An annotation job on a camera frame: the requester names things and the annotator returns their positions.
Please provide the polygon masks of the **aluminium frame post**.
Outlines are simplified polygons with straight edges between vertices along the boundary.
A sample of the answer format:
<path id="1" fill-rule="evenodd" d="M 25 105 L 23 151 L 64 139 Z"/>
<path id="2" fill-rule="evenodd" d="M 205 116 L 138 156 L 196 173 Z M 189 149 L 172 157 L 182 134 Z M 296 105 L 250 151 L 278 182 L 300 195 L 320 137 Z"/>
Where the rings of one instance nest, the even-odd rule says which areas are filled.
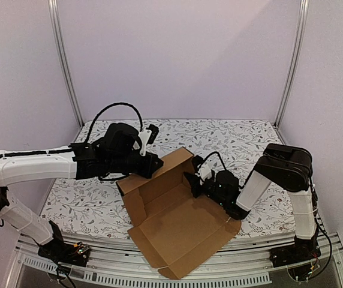
<path id="1" fill-rule="evenodd" d="M 309 0 L 301 0 L 300 7 L 299 7 L 298 20 L 297 20 L 296 33 L 295 33 L 294 44 L 293 44 L 293 51 L 291 54 L 288 73 L 285 80 L 282 97 L 279 102 L 278 111 L 277 111 L 277 114 L 273 123 L 273 126 L 277 130 L 279 130 L 282 124 L 285 111 L 287 108 L 288 100 L 289 100 L 291 90 L 293 87 L 293 83 L 294 83 L 294 79 L 295 79 L 295 75 L 297 71 L 297 66 L 300 59 L 300 53 L 302 50 L 303 39 L 305 36 L 308 10 L 309 10 Z"/>
<path id="2" fill-rule="evenodd" d="M 73 110 L 74 117 L 77 125 L 82 128 L 85 124 L 83 119 L 79 101 L 77 99 L 76 91 L 74 88 L 69 62 L 65 50 L 65 42 L 61 29 L 61 20 L 59 15 L 58 2 L 56 0 L 48 0 L 50 20 L 52 23 L 53 36 L 55 39 L 55 45 L 58 53 L 59 64 L 61 67 L 62 75 L 64 78 L 65 88 L 67 90 L 68 98 L 71 108 Z"/>

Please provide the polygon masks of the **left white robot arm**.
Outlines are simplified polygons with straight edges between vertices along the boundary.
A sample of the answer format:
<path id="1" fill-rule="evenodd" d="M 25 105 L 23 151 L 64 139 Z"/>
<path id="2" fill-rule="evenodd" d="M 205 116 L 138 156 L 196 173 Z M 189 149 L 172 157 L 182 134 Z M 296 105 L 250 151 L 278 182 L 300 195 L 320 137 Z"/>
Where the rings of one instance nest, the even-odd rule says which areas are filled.
<path id="1" fill-rule="evenodd" d="M 30 236 L 55 260 L 64 260 L 69 249 L 59 227 L 22 204 L 8 186 L 56 178 L 106 181 L 114 173 L 119 174 L 119 179 L 130 174 L 150 179 L 163 166 L 159 156 L 146 150 L 158 133 L 155 125 L 137 130 L 125 123 L 113 123 L 103 137 L 92 143 L 84 141 L 40 151 L 0 151 L 0 219 Z"/>

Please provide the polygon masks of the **floral patterned table mat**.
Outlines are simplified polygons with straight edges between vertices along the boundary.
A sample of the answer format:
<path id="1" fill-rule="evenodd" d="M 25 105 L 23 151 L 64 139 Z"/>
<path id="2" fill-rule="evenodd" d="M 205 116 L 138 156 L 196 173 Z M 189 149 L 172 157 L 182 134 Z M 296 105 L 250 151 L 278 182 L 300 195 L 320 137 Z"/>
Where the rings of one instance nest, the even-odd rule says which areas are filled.
<path id="1" fill-rule="evenodd" d="M 272 125 L 264 120 L 162 119 L 150 152 L 160 157 L 181 147 L 219 171 L 230 170 L 245 180 L 270 143 L 279 143 Z M 74 181 L 57 179 L 41 216 L 62 231 L 93 238 L 127 239 L 132 222 L 114 182 L 96 178 Z M 295 222 L 286 191 L 272 184 L 242 221 L 238 238 L 293 233 Z"/>

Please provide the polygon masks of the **aluminium front rail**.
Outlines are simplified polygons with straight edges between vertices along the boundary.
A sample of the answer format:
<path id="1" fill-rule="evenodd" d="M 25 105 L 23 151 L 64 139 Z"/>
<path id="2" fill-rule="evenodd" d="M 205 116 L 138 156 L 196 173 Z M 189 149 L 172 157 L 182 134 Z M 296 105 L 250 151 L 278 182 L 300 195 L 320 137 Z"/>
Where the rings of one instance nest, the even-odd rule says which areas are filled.
<path id="1" fill-rule="evenodd" d="M 321 236 L 321 256 L 314 275 L 299 276 L 305 263 L 274 267 L 269 251 L 292 243 L 283 233 L 234 239 L 181 280 L 169 280 L 148 264 L 133 241 L 65 235 L 70 242 L 91 246 L 86 266 L 56 265 L 38 255 L 27 236 L 16 244 L 7 287 L 343 287 L 343 247 L 335 233 Z"/>

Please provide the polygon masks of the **right aluminium frame post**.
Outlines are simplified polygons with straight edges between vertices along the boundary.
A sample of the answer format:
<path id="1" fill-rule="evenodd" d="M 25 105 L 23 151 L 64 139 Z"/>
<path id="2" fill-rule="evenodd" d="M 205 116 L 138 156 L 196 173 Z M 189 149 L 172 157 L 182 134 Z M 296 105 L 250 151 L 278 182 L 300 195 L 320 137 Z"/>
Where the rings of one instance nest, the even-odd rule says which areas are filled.
<path id="1" fill-rule="evenodd" d="M 294 44 L 293 44 L 293 51 L 291 54 L 288 73 L 285 80 L 282 97 L 279 102 L 278 111 L 277 111 L 277 114 L 273 123 L 273 126 L 277 130 L 279 130 L 282 124 L 285 111 L 287 108 L 288 100 L 289 100 L 291 90 L 293 87 L 293 83 L 294 83 L 294 79 L 295 79 L 295 75 L 297 71 L 297 66 L 300 59 L 300 53 L 302 50 L 303 39 L 305 36 L 308 10 L 309 10 L 309 0 L 301 0 L 300 7 L 299 7 L 298 20 L 297 20 L 296 33 L 295 33 Z"/>

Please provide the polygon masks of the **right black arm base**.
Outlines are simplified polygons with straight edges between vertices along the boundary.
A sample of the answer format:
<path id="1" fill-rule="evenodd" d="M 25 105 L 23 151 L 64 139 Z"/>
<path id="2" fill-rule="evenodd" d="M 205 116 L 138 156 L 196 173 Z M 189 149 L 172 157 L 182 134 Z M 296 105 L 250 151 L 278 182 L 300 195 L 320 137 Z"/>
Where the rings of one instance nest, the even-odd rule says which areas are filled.
<path id="1" fill-rule="evenodd" d="M 315 238 L 304 240 L 295 236 L 294 244 L 269 250 L 269 260 L 274 268 L 304 262 L 320 256 L 321 251 Z"/>

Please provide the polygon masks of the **left aluminium frame post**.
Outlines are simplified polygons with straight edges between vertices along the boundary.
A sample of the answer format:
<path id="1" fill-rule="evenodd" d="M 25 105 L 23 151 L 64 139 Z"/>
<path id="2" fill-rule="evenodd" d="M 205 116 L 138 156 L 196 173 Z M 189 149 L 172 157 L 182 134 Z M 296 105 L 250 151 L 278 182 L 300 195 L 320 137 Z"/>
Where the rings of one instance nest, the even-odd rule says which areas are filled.
<path id="1" fill-rule="evenodd" d="M 65 88 L 67 90 L 68 98 L 71 108 L 73 110 L 74 117 L 77 125 L 82 128 L 85 124 L 83 119 L 79 101 L 77 99 L 76 91 L 74 88 L 69 62 L 65 50 L 65 42 L 61 29 L 61 20 L 59 15 L 58 2 L 56 0 L 48 0 L 50 20 L 52 23 L 53 36 L 55 39 L 55 45 L 58 53 L 59 64 L 61 67 L 62 75 L 64 78 Z"/>

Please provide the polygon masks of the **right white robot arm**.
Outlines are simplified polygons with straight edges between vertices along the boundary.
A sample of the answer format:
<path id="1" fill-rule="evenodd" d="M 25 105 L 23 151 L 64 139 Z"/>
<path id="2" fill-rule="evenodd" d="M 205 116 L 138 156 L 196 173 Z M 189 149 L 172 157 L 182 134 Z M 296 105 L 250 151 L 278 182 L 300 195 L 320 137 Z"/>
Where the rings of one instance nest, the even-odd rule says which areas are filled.
<path id="1" fill-rule="evenodd" d="M 269 144 L 243 184 L 230 170 L 215 172 L 207 159 L 192 159 L 193 171 L 184 172 L 193 197 L 205 195 L 235 220 L 244 220 L 271 184 L 285 190 L 291 200 L 296 238 L 290 257 L 301 262 L 313 251 L 310 241 L 318 230 L 315 222 L 317 195 L 312 181 L 312 155 L 303 148 Z"/>

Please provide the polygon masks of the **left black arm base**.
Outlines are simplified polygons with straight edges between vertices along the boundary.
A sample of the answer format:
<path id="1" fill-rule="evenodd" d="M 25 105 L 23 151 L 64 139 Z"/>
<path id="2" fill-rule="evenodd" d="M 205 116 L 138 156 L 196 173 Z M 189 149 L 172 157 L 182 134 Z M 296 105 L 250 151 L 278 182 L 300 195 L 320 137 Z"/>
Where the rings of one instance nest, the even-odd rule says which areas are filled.
<path id="1" fill-rule="evenodd" d="M 39 245 L 38 255 L 50 259 L 55 264 L 61 262 L 86 267 L 91 247 L 83 242 L 65 243 L 58 225 L 51 220 L 49 224 L 53 230 L 53 239 L 47 244 Z"/>

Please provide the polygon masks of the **brown cardboard box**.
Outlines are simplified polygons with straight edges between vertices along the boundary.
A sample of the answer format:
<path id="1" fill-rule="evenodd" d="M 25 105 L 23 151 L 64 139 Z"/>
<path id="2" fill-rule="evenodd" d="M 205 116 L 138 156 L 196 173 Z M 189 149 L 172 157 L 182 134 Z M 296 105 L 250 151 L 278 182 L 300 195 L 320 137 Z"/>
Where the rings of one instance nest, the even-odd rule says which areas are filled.
<path id="1" fill-rule="evenodd" d="M 133 224 L 128 234 L 152 268 L 180 280 L 207 261 L 241 228 L 206 196 L 193 197 L 184 172 L 193 153 L 179 148 L 162 160 L 151 179 L 137 175 L 116 183 Z"/>

